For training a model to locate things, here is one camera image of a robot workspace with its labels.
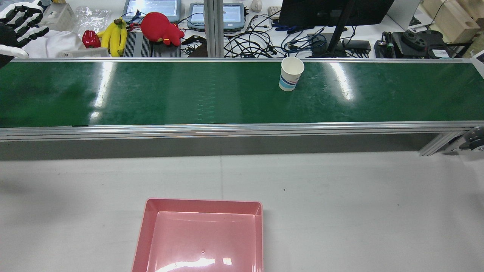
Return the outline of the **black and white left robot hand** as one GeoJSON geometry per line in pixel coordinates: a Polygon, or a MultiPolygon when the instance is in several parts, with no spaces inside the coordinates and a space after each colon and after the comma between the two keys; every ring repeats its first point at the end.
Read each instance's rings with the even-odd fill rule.
{"type": "Polygon", "coordinates": [[[40,26],[44,5],[41,0],[13,2],[0,14],[0,67],[3,68],[15,58],[27,59],[29,53],[23,47],[50,30],[40,26]]]}

